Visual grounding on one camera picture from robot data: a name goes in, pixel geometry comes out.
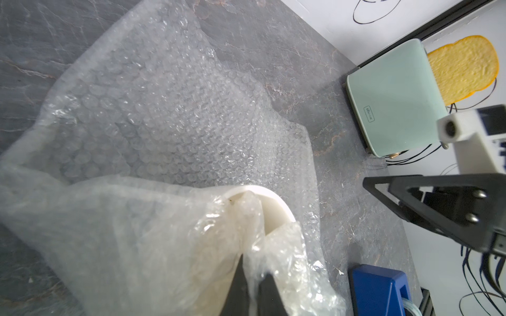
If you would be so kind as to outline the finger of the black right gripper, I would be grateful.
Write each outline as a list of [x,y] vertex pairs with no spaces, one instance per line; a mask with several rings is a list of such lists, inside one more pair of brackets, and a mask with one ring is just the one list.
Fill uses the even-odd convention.
[[505,175],[366,177],[399,218],[480,253],[505,252]]

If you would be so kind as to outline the clear bubble wrap sheet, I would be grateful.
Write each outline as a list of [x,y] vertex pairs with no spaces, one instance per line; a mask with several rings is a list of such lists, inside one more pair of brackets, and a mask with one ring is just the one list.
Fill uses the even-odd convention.
[[[266,235],[259,198],[296,222]],[[1,157],[1,221],[87,315],[218,315],[241,256],[290,315],[345,315],[320,243],[304,126],[224,67],[183,1],[143,1],[54,85]]]

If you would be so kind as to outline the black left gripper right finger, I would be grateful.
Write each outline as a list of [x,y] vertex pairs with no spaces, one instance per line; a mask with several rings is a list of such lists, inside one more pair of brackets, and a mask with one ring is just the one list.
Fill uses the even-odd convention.
[[259,316],[288,316],[272,275],[267,274],[258,286]]

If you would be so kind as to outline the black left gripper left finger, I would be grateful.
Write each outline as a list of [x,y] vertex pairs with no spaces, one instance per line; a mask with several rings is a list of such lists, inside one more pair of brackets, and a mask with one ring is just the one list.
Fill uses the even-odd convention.
[[241,256],[220,316],[248,316],[249,307],[249,287],[243,267],[243,256]]

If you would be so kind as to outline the white ceramic mug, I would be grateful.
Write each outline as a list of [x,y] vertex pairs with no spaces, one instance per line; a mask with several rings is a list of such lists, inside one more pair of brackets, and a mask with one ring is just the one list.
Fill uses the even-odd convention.
[[266,235],[288,223],[295,223],[296,219],[283,199],[275,192],[257,185],[230,186],[223,194],[229,201],[235,202],[246,192],[255,194],[262,203],[264,212],[264,230]]

